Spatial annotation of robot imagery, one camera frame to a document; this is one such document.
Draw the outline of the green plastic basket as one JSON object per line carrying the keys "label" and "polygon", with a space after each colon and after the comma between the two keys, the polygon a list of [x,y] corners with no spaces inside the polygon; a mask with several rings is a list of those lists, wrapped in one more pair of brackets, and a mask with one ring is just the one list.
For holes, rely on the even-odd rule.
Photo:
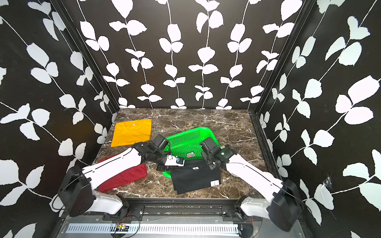
{"label": "green plastic basket", "polygon": [[211,138],[217,145],[215,135],[212,130],[207,127],[198,127],[188,131],[184,131],[169,137],[166,139],[170,142],[164,149],[164,152],[171,150],[171,154],[176,157],[184,158],[184,160],[202,160],[203,149],[200,145],[204,140]]}

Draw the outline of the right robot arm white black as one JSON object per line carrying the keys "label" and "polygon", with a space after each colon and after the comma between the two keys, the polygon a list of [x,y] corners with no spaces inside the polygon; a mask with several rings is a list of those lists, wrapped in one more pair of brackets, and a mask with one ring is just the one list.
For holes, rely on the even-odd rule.
{"label": "right robot arm white black", "polygon": [[246,161],[229,145],[219,146],[212,138],[200,143],[202,157],[213,170],[224,165],[226,170],[245,181],[264,198],[244,198],[238,203],[246,216],[271,220],[279,229],[288,232],[302,215],[303,202],[297,186],[290,180],[282,181]]}

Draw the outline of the red t-shirt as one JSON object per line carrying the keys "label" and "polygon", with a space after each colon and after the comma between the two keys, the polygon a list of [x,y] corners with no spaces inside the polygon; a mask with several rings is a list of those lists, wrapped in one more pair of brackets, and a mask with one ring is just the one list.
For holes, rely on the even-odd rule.
{"label": "red t-shirt", "polygon": [[117,188],[122,185],[130,184],[136,180],[147,177],[147,167],[145,164],[140,164],[138,166],[132,167],[125,170],[109,180],[103,182],[99,185],[99,192],[105,193],[113,188]]}

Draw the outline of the yellow t-shirt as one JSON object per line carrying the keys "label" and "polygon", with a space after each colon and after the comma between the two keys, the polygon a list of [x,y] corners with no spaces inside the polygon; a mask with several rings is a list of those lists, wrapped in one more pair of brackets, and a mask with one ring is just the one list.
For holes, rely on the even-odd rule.
{"label": "yellow t-shirt", "polygon": [[111,147],[133,145],[150,140],[152,120],[136,120],[117,123]]}

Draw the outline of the black t-shirt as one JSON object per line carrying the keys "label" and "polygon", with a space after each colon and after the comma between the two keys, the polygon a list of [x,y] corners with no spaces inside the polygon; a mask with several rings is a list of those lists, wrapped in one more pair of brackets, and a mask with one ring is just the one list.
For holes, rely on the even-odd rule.
{"label": "black t-shirt", "polygon": [[220,167],[211,169],[205,160],[186,160],[183,167],[170,170],[178,195],[221,184]]}

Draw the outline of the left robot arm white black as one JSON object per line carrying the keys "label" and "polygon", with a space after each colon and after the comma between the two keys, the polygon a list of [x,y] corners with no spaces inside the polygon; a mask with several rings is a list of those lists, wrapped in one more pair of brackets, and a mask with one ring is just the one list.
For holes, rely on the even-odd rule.
{"label": "left robot arm white black", "polygon": [[61,183],[56,199],[51,207],[58,211],[67,211],[69,216],[76,217],[86,212],[99,212],[121,216],[128,203],[117,195],[97,191],[97,188],[122,172],[145,162],[154,162],[160,170],[170,166],[183,166],[182,158],[176,157],[170,150],[171,144],[162,135],[153,140],[135,143],[131,148],[109,160],[80,168],[70,168]]}

